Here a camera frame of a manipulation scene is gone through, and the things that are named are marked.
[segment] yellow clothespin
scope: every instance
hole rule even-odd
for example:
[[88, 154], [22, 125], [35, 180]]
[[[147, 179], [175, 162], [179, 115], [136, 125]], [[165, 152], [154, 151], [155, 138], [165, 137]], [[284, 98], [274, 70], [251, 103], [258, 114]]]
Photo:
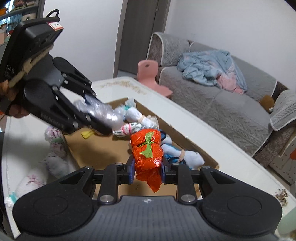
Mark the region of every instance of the yellow clothespin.
[[91, 137], [94, 134], [96, 134], [96, 132], [94, 130], [81, 132], [81, 135], [84, 139], [88, 139], [89, 137]]

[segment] rolled sock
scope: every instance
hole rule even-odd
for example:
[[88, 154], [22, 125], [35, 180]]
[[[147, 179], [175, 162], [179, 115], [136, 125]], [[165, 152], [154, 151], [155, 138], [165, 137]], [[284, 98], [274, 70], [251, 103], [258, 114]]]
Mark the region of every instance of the rolled sock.
[[131, 107], [126, 111], [125, 118], [128, 122], [141, 123], [145, 129], [158, 128], [158, 123], [156, 123], [152, 118], [143, 116], [142, 113], [135, 107]]
[[[163, 153], [165, 155], [170, 155], [172, 157], [180, 157], [181, 155], [181, 150], [178, 150], [176, 147], [172, 145], [163, 144], [161, 145], [161, 148], [163, 149]], [[204, 165], [205, 163], [202, 156], [198, 152], [194, 151], [185, 151], [184, 161], [192, 170], [198, 170], [198, 168]]]
[[117, 137], [130, 136], [140, 131], [141, 129], [143, 129], [143, 126], [140, 123], [137, 123], [137, 122], [128, 123], [123, 125], [121, 129], [113, 131], [113, 135]]
[[44, 162], [31, 169], [26, 177], [18, 184], [15, 194], [17, 198], [47, 184], [48, 171]]
[[161, 145], [163, 144], [169, 144], [169, 145], [172, 145], [173, 144], [173, 141], [172, 141], [172, 138], [167, 134], [166, 138], [161, 141]]
[[69, 174], [67, 161], [59, 156], [47, 156], [44, 162], [50, 174], [57, 179]]
[[44, 135], [45, 139], [50, 143], [49, 154], [44, 159], [47, 170], [57, 179], [68, 175], [70, 173], [69, 165], [65, 160], [67, 152], [61, 131], [49, 126]]

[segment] gray sofa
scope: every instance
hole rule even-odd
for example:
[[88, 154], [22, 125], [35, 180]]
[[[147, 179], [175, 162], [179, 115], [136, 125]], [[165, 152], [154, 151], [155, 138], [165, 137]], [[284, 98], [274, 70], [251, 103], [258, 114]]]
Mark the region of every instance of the gray sofa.
[[159, 63], [157, 80], [173, 91], [174, 102], [267, 166], [291, 137], [295, 122], [274, 131], [270, 125], [270, 114], [261, 107], [259, 101], [264, 95], [276, 100], [287, 88], [269, 74], [235, 56], [233, 59], [244, 74], [248, 86], [243, 95], [183, 79], [182, 73], [176, 68], [182, 54], [212, 49], [197, 42], [156, 32], [151, 37], [147, 58]]

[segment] pink stool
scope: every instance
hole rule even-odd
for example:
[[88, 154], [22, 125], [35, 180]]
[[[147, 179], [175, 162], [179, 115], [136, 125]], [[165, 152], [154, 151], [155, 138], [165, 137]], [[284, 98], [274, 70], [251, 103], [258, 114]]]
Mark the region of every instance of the pink stool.
[[173, 92], [168, 87], [156, 83], [155, 77], [157, 76], [157, 73], [158, 63], [156, 61], [142, 60], [138, 63], [138, 81], [159, 94], [169, 97]]

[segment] white label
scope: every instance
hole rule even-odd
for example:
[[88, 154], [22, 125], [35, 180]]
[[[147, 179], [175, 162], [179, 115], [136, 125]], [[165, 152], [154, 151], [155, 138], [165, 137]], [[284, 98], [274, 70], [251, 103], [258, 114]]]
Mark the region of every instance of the white label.
[[60, 25], [58, 22], [52, 22], [52, 23], [47, 23], [49, 26], [51, 26], [55, 31], [58, 31], [60, 29], [63, 29], [64, 27]]

